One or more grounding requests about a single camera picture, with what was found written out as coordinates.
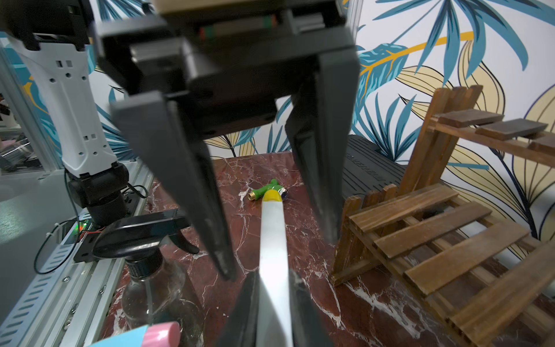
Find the wooden slat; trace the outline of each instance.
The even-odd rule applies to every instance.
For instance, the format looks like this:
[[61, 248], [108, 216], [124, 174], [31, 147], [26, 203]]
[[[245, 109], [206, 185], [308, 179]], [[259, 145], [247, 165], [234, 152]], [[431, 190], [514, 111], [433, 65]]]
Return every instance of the wooden slat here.
[[416, 190], [402, 197], [378, 204], [349, 217], [351, 225], [362, 233], [374, 231], [404, 217], [424, 211], [438, 203], [454, 198], [458, 193], [442, 184]]
[[[466, 91], [465, 97], [463, 99], [463, 102], [460, 105], [460, 108], [455, 109], [455, 111], [472, 109], [476, 105], [478, 98], [482, 94], [482, 90], [483, 90], [483, 86], [471, 86]], [[436, 184], [440, 182], [441, 174], [443, 173], [443, 171], [445, 171], [445, 166], [447, 166], [447, 163], [449, 162], [451, 154], [453, 154], [453, 150], [455, 149], [457, 142], [458, 142], [458, 137], [456, 136], [450, 136], [448, 140], [445, 141], [445, 148], [443, 149], [441, 159], [438, 160], [437, 163], [435, 163], [433, 174], [430, 176], [427, 182], [428, 185]]]
[[555, 134], [540, 137], [539, 139], [530, 142], [528, 148], [538, 152], [555, 155]]
[[[397, 197], [397, 186], [394, 184], [390, 184], [384, 187], [384, 201], [389, 201], [391, 199], [395, 199]], [[390, 225], [386, 225], [383, 227], [380, 232], [377, 233], [381, 236], [389, 235], [393, 233], [397, 228], [397, 223], [392, 223]]]
[[543, 132], [538, 132], [538, 133], [526, 136], [526, 138], [529, 139], [529, 140], [537, 140], [537, 139], [541, 139], [544, 136], [550, 136], [551, 134], [553, 134], [553, 133], [543, 131]]
[[430, 295], [528, 235], [529, 230], [505, 220], [456, 244], [405, 272], [424, 295]]
[[366, 245], [372, 254], [382, 263], [387, 270], [389, 270], [394, 276], [399, 278], [413, 295], [417, 296], [418, 299], [431, 309], [431, 313], [436, 316], [441, 322], [446, 322], [446, 319], [450, 316], [450, 313], [454, 311], [453, 305], [449, 303], [440, 293], [434, 293], [434, 295], [428, 296], [425, 300], [419, 295], [416, 288], [408, 285], [405, 278], [403, 278], [403, 273], [410, 269], [412, 266], [404, 258], [395, 258], [391, 260], [385, 259], [377, 249], [372, 245], [374, 241], [378, 240], [380, 237], [376, 233], [366, 233], [362, 235], [357, 228], [351, 226], [351, 231]]
[[484, 125], [476, 129], [476, 134], [488, 136], [501, 141], [510, 140], [515, 137], [525, 137], [544, 130], [546, 123], [534, 122], [524, 118], [509, 120], [507, 122], [497, 122]]
[[445, 124], [436, 124], [435, 129], [443, 133], [458, 136], [465, 140], [483, 144], [487, 147], [494, 148], [502, 152], [516, 155], [517, 157], [525, 158], [533, 162], [555, 168], [555, 156], [531, 150], [528, 148], [527, 142], [518, 140], [501, 141], [491, 137], [476, 134], [476, 129], [473, 128], [459, 129]]
[[433, 140], [433, 132], [428, 131], [428, 126], [433, 115], [438, 113], [443, 113], [445, 105], [449, 100], [451, 95], [451, 90], [447, 88], [436, 89], [433, 94], [432, 102], [428, 107], [428, 112], [426, 113], [426, 118], [424, 118], [424, 123], [422, 124], [422, 130], [418, 135], [414, 150], [411, 154], [411, 159], [408, 162], [407, 169], [405, 170], [405, 175], [401, 181], [401, 185], [398, 190], [398, 195], [403, 195], [410, 193], [420, 177], [420, 170], [424, 160], [426, 159], [426, 153], [430, 144]]
[[[451, 112], [461, 110], [465, 106], [465, 95], [468, 92], [466, 87], [455, 87], [449, 95], [449, 99], [445, 104], [443, 112]], [[430, 127], [436, 123], [437, 118], [431, 117]], [[443, 151], [447, 147], [447, 144], [451, 141], [452, 136], [437, 131], [433, 131], [433, 140], [430, 143], [430, 147], [426, 149], [426, 158], [422, 163], [422, 168], [418, 172], [420, 177], [418, 178], [415, 190], [427, 187], [430, 185], [430, 180], [432, 176], [437, 175], [437, 170], [443, 172], [443, 168], [437, 166], [440, 161]]]
[[545, 339], [542, 347], [555, 347], [555, 330]]
[[447, 124], [455, 128], [469, 127], [471, 125], [482, 125], [487, 123], [500, 122], [503, 114], [468, 109], [463, 111], [438, 114], [438, 123]]
[[[382, 191], [372, 190], [372, 191], [368, 192], [368, 194], [366, 194], [366, 196], [364, 197], [364, 201], [362, 202], [362, 208], [367, 208], [367, 207], [370, 207], [370, 206], [377, 205], [380, 202], [382, 202], [383, 200], [384, 200], [384, 191], [383, 190]], [[361, 252], [360, 259], [372, 259], [373, 256], [370, 253], [370, 251], [362, 245], [362, 242], [360, 244], [364, 248]]]
[[[453, 199], [447, 201], [447, 204], [449, 204], [450, 206], [453, 206], [453, 207], [461, 206], [461, 205], [464, 205], [466, 203], [467, 202], [464, 201], [463, 199], [461, 199], [460, 197], [456, 197], [456, 198], [453, 198]], [[482, 224], [486, 228], [489, 228], [492, 225], [499, 223], [500, 220], [495, 218], [492, 215], [489, 215], [489, 216], [486, 216], [484, 218], [480, 218], [479, 220], [477, 220], [477, 222]], [[528, 251], [528, 252], [533, 252], [533, 251], [536, 250], [536, 248], [538, 248], [539, 246], [542, 245], [542, 242], [540, 240], [535, 239], [532, 236], [528, 235], [528, 236], [516, 241], [515, 244], [517, 246], [521, 247], [522, 249]]]
[[478, 346], [489, 344], [553, 279], [555, 242], [549, 242], [483, 289], [450, 318]]
[[490, 209], [471, 202], [382, 237], [376, 241], [376, 246], [391, 259], [490, 213]]
[[[466, 201], [457, 197], [449, 200], [448, 204], [453, 207], [457, 207], [466, 204]], [[413, 217], [407, 217], [403, 221], [407, 225], [415, 225], [420, 222]], [[499, 220], [489, 215], [487, 217], [479, 219], [477, 222], [482, 223], [482, 225], [485, 225], [486, 227], [490, 227], [494, 224], [499, 223]], [[523, 249], [532, 252], [541, 245], [541, 242], [528, 235], [523, 239], [517, 241], [516, 244]], [[432, 241], [429, 246], [436, 253], [443, 252], [453, 247], [452, 244], [441, 238]], [[493, 283], [495, 280], [497, 280], [497, 277], [495, 275], [491, 274], [489, 271], [481, 266], [477, 266], [468, 274], [479, 282], [484, 283], [485, 285], [489, 285], [490, 283]], [[551, 330], [555, 329], [555, 319], [553, 319], [553, 317], [545, 313], [545, 311], [538, 308], [534, 304], [531, 304], [524, 310], [520, 320], [539, 336], [546, 336]]]
[[354, 244], [360, 244], [359, 239], [349, 230], [349, 215], [360, 210], [361, 205], [362, 199], [359, 197], [348, 197], [343, 204], [341, 238], [337, 244], [332, 273], [343, 271], [348, 266], [351, 259], [351, 248]]
[[362, 259], [358, 263], [348, 266], [343, 271], [332, 274], [330, 276], [330, 283], [333, 286], [340, 285], [341, 283], [345, 283], [378, 265], [380, 265], [380, 262], [375, 259], [373, 255], [371, 255], [371, 258]]

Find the spray bottle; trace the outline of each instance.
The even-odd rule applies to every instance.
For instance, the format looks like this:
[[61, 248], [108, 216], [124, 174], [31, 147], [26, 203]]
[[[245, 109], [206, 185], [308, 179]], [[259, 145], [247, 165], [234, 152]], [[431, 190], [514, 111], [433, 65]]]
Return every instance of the spray bottle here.
[[177, 321], [181, 347], [197, 345], [203, 308], [187, 270], [175, 260], [164, 259], [159, 247], [168, 237], [180, 249], [198, 253], [180, 231], [188, 226], [177, 209], [123, 218], [107, 226], [93, 246], [95, 257], [125, 258], [131, 281], [123, 291], [122, 307], [129, 326]]

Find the leaf wallpaper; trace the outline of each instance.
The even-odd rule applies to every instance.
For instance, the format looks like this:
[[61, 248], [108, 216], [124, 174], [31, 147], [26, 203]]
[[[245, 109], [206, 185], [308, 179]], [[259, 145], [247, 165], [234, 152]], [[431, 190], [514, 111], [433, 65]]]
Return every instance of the leaf wallpaper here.
[[[341, 0], [349, 11], [349, 0]], [[406, 164], [436, 88], [484, 86], [476, 108], [555, 126], [555, 5], [552, 0], [366, 0], [357, 31], [360, 81], [352, 133], [376, 143], [389, 160]], [[96, 0], [103, 21], [140, 16], [138, 0]], [[53, 145], [56, 129], [32, 76], [0, 37]], [[96, 68], [89, 80], [99, 118], [120, 160], [134, 154], [106, 112], [125, 91]], [[293, 108], [276, 101], [271, 124], [206, 140], [213, 158], [291, 149], [284, 125]], [[555, 238], [555, 170], [460, 140], [442, 179], [462, 198], [487, 205], [498, 217], [529, 225], [540, 240]], [[463, 229], [472, 234], [472, 230]], [[512, 249], [525, 257], [522, 249]]]

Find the red marble surface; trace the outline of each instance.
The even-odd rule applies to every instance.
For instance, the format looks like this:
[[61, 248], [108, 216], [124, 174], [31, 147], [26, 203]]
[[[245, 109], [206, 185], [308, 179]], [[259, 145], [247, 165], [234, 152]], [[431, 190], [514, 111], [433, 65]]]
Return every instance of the red marble surface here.
[[[277, 178], [289, 190], [284, 201], [289, 266], [299, 273], [310, 289], [320, 310], [320, 319], [336, 346], [456, 346], [403, 284], [381, 266], [337, 288], [330, 285], [327, 277], [333, 265], [334, 246], [325, 243], [319, 233], [306, 188], [291, 153], [215, 160], [214, 169], [239, 264], [238, 280], [232, 283], [218, 276], [192, 228], [184, 229], [184, 235], [199, 245], [199, 254], [186, 254], [174, 245], [162, 247], [165, 257], [186, 266], [204, 306], [205, 346], [215, 345], [246, 274], [258, 267], [261, 202], [249, 201], [247, 194], [251, 189], [266, 185], [272, 178]], [[160, 183], [155, 182], [146, 213], [177, 207]], [[127, 330], [121, 296], [128, 282], [126, 269], [101, 338]], [[505, 340], [511, 342], [507, 346], [522, 345], [518, 342], [512, 344], [518, 340], [518, 333], [506, 335]]]

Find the green hose connector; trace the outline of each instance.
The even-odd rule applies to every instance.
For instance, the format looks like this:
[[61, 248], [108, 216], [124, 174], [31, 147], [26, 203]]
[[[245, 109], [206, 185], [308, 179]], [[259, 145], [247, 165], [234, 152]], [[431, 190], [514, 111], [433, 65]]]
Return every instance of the green hose connector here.
[[249, 200], [252, 201], [252, 200], [260, 199], [261, 197], [264, 196], [264, 193], [266, 193], [270, 189], [276, 190], [282, 199], [285, 199], [287, 197], [287, 188], [279, 185], [278, 180], [274, 178], [273, 180], [270, 181], [270, 184], [265, 185], [260, 189], [253, 189], [249, 193]]

